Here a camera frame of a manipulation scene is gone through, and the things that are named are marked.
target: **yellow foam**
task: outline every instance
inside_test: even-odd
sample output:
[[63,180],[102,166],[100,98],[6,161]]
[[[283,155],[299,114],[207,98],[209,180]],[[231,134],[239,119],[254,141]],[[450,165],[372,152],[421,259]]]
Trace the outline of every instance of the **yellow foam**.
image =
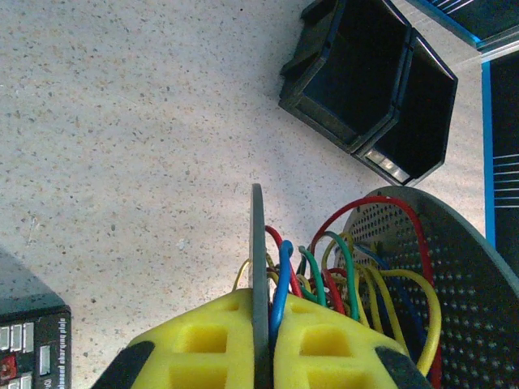
[[239,289],[136,337],[155,348],[132,389],[252,389],[252,291]]
[[342,314],[289,295],[274,353],[275,389],[397,389],[376,355],[402,347]]

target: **speckled floor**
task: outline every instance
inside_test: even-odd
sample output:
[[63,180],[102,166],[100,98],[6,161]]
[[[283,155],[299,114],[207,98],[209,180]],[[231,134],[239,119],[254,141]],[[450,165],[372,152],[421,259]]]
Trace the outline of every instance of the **speckled floor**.
[[[34,292],[22,265],[71,306],[74,387],[136,334],[230,291],[252,182],[299,243],[386,185],[277,107],[308,3],[0,4],[0,251],[14,269],[0,293]],[[477,53],[396,4],[460,80],[446,163],[418,187],[483,231]]]

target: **black storage bin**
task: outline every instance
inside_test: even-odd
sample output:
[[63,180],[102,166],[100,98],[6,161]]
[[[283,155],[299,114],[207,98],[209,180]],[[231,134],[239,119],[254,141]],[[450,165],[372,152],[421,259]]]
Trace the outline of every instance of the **black storage bin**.
[[301,17],[279,105],[353,152],[398,120],[411,26],[389,0],[322,0]]
[[404,75],[398,123],[355,154],[399,185],[415,184],[444,163],[457,89],[457,77],[414,29]]

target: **hole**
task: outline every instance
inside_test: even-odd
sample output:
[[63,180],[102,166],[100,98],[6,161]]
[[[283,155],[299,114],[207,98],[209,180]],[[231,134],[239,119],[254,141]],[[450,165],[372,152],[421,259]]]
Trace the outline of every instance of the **hole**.
[[309,314],[311,311],[305,307],[305,306],[300,306],[299,304],[292,304],[290,306],[290,309],[292,310],[292,312],[294,312],[295,314]]
[[188,365],[171,367],[171,389],[225,389],[227,369],[216,366]]
[[344,332],[337,327],[327,325],[311,327],[306,330],[299,353],[300,355],[315,357],[349,357],[351,355]]
[[227,329],[225,327],[191,326],[181,336],[180,353],[225,353]]
[[358,370],[328,368],[308,372],[310,389],[368,389],[374,386],[372,378]]

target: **wire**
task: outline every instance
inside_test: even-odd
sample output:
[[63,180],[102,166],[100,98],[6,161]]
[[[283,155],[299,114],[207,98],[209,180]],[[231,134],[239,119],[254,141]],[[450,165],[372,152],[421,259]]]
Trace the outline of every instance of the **wire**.
[[[351,236],[351,233],[343,232],[339,233],[339,237],[342,239],[348,240],[348,249],[350,249],[350,253],[354,252],[354,238]],[[332,240],[328,246],[326,247],[326,250],[323,254],[323,259],[321,260],[321,269],[327,269],[328,268],[328,257],[330,256],[330,253],[332,252],[333,247],[337,244],[337,241]]]
[[[371,250],[368,250],[366,247],[360,246],[358,244],[354,245],[355,249],[363,253],[364,255],[367,255],[368,257],[371,257],[379,264],[380,267],[382,267],[384,270],[389,270],[390,267],[387,262],[385,262],[380,256],[372,252]],[[413,319],[414,328],[416,329],[416,332],[418,334],[418,338],[420,339],[420,345],[423,347],[426,340],[426,332],[423,330],[423,322],[422,318],[418,316],[418,311],[416,310],[416,307],[411,302],[409,295],[405,291],[404,287],[402,286],[402,283],[396,279],[395,286],[397,287],[397,293],[402,299],[402,302],[404,303],[405,307],[410,313],[411,318]]]
[[330,273],[337,273],[337,274],[340,274],[341,276],[343,276],[343,277],[346,278],[346,270],[341,269],[340,267],[332,267],[331,269],[328,269],[328,271],[329,271]]
[[268,253],[265,255],[265,259],[267,260],[268,267],[276,267],[274,261],[272,261],[272,257]]
[[267,278],[270,278],[272,281],[274,281],[274,284],[276,286],[279,284],[279,276],[274,271],[267,271]]
[[373,285],[373,280],[371,279],[369,272],[364,267],[359,266],[358,269],[362,273],[362,277],[364,278],[367,284],[367,290],[370,297],[370,311],[373,327],[375,327],[375,329],[381,334],[384,334],[382,322],[380,321],[379,305],[376,301],[376,291],[375,286]]
[[367,321],[366,312],[364,312],[364,307],[362,306],[362,302],[360,301],[360,295],[358,294],[358,286],[360,285],[360,275],[358,272],[355,273],[355,298],[358,303],[358,312],[359,312],[359,322],[366,327],[370,327],[370,323]]
[[350,295],[350,307],[351,307],[351,318],[353,320],[359,320],[359,313],[358,313],[358,301],[357,298],[355,298],[355,270],[354,270],[354,260],[351,258],[351,253],[348,250],[348,247],[346,247],[346,244],[344,240],[337,235],[336,233],[333,233],[331,231],[324,231],[321,234],[321,237],[330,237],[333,239],[338,245],[339,248],[342,251],[342,254],[344,255],[344,259],[346,261],[346,279],[348,284],[348,294]]
[[[414,209],[408,203],[400,199],[393,199],[385,196],[371,196],[365,197],[363,199],[358,199],[353,201],[352,203],[346,204],[344,207],[342,207],[333,215],[331,215],[319,228],[319,230],[317,231],[317,233],[311,241],[309,251],[312,254],[315,252],[315,245],[317,244],[317,241],[321,238],[323,232],[335,220],[337,220],[339,217],[341,217],[342,215],[356,207],[373,203],[392,204],[399,207],[403,212],[407,214],[407,216],[411,220],[411,223],[414,226],[414,231],[416,232],[416,236],[418,239],[418,250],[420,251],[420,257],[422,259],[423,277],[429,282],[429,284],[431,284],[434,287],[434,280],[432,278],[433,270],[431,265],[431,257],[429,256],[429,245],[427,244],[427,240],[423,232],[422,223],[420,223],[420,219],[418,218],[418,215],[416,214]],[[435,360],[431,368],[431,383],[435,389],[439,389],[441,387],[441,348],[438,348]]]
[[388,286],[384,282],[384,279],[380,275],[379,271],[376,270],[373,266],[367,265],[365,268],[371,273],[373,279],[380,289],[380,293],[384,299],[384,304],[386,305],[386,310],[388,311],[389,323],[391,324],[391,329],[393,335],[395,336],[395,340],[400,344],[400,346],[402,346],[402,348],[405,350],[405,353],[409,356],[409,350],[407,349],[407,344],[405,344],[404,334],[402,334],[402,329],[400,327],[400,323],[398,322],[397,312],[395,311],[395,306],[392,303]]
[[290,256],[293,252],[294,247],[290,241],[283,241],[281,243],[279,248],[279,280],[277,283],[276,295],[272,302],[270,321],[268,323],[268,338],[270,339],[272,349],[276,345],[277,334],[279,332],[281,321],[283,320],[283,313],[285,312],[285,303],[289,293],[290,284]]
[[240,283],[240,280],[242,279],[243,272],[245,269],[247,269],[247,266],[251,264],[251,259],[247,258],[245,261],[243,261],[242,266],[240,266],[240,269],[238,270],[238,274],[236,275],[236,280],[234,280],[233,285],[233,292],[238,289],[238,284]]
[[427,333],[427,340],[423,347],[423,352],[416,366],[424,376],[427,375],[433,360],[435,360],[436,350],[439,348],[440,332],[441,332],[441,309],[440,301],[436,296],[434,288],[429,282],[419,274],[409,270],[385,270],[380,272],[382,276],[387,277],[405,277],[413,280],[420,288],[423,289],[427,297],[429,305],[429,332]]
[[344,311],[344,306],[342,305],[342,298],[335,282],[333,281],[332,274],[326,270],[322,269],[323,278],[326,280],[326,285],[328,289],[330,289],[330,296],[332,298],[332,304],[335,306],[335,310],[340,314],[346,314]]
[[298,280],[302,283],[302,286],[308,291],[311,292],[311,286],[308,282],[307,278],[303,274],[297,274]]
[[[281,243],[283,242],[283,238],[276,231],[276,229],[270,225],[265,225],[265,232],[267,232],[274,239],[277,249],[280,249]],[[292,268],[292,264],[289,263],[289,265],[290,265],[290,286],[292,287],[292,293],[294,294],[294,296],[302,297],[301,288],[299,287],[299,282],[295,276],[294,269]]]
[[304,246],[299,247],[299,252],[303,256],[304,260],[310,263],[310,269],[314,275],[315,286],[317,289],[317,303],[321,306],[326,306],[326,293],[324,292],[323,279],[319,273],[319,266],[317,266],[317,262],[312,253],[307,251]]
[[422,256],[422,266],[423,266],[423,276],[431,285],[434,286],[433,280],[432,280],[432,265],[431,265],[431,258],[429,257],[429,246],[427,244],[427,240],[425,238],[425,234],[423,232],[422,223],[420,223],[420,219],[416,215],[416,212],[414,209],[405,201],[402,201],[400,199],[393,199],[390,197],[385,196],[372,196],[372,197],[365,197],[364,199],[355,200],[352,203],[346,204],[344,207],[336,211],[333,215],[331,215],[324,224],[319,228],[317,233],[315,234],[314,238],[311,241],[310,249],[309,251],[313,254],[315,252],[315,245],[319,241],[319,239],[324,235],[324,232],[326,229],[340,216],[344,215],[348,211],[360,207],[362,205],[367,204],[373,204],[373,203],[386,203],[386,204],[392,204],[399,208],[401,208],[402,211],[404,211],[407,216],[410,218],[411,222],[413,223],[414,230],[416,232],[417,238],[418,238],[418,249],[420,251],[420,255]]

